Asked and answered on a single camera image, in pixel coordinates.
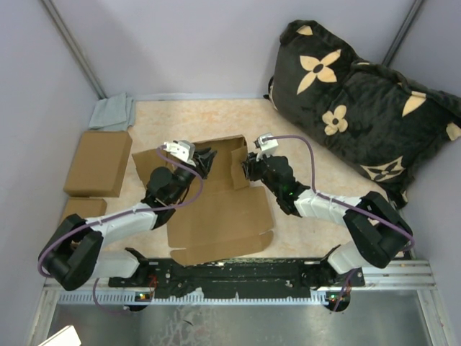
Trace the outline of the brown cardboard box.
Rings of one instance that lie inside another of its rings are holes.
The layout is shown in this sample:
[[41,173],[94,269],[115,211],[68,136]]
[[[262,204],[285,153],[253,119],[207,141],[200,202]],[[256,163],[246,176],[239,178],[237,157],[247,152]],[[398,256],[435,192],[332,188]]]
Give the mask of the brown cardboard box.
[[217,152],[200,196],[177,209],[167,222],[171,258],[183,266],[239,257],[265,250],[274,237],[274,221],[264,187],[252,187],[241,166],[248,154],[242,135],[197,142]]

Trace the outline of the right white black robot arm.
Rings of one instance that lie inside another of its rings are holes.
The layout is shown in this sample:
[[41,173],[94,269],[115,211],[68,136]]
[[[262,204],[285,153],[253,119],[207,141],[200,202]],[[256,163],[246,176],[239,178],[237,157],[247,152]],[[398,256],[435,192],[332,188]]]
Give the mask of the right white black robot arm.
[[308,274],[308,285],[338,285],[365,265],[384,269],[408,245],[413,232],[379,193],[345,198],[324,195],[298,182],[284,156],[250,153],[242,163],[246,179],[262,182],[289,216],[316,218],[345,227],[351,241],[334,247]]

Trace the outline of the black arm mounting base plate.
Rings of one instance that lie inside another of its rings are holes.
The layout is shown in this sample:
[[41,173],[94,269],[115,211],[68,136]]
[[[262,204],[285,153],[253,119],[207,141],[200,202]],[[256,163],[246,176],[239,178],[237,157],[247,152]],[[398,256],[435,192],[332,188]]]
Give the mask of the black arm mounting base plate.
[[142,261],[111,288],[152,288],[156,298],[181,298],[198,288],[205,298],[309,298],[312,290],[341,288],[347,278],[317,258],[243,258],[183,266],[172,259]]

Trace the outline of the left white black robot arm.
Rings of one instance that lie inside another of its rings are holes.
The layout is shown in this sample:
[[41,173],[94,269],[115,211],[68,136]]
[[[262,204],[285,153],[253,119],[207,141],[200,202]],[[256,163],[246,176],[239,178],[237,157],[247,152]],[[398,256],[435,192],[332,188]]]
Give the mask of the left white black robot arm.
[[132,285],[145,284],[149,268],[133,250],[103,252],[107,245],[165,225],[175,212],[192,204],[200,192],[182,200],[193,182],[204,187],[217,152],[198,149],[188,141],[170,141],[156,154],[175,166],[155,168],[146,185],[145,197],[134,206],[105,216],[67,216],[51,236],[37,259],[38,272],[53,278],[67,291],[99,278],[125,278]]

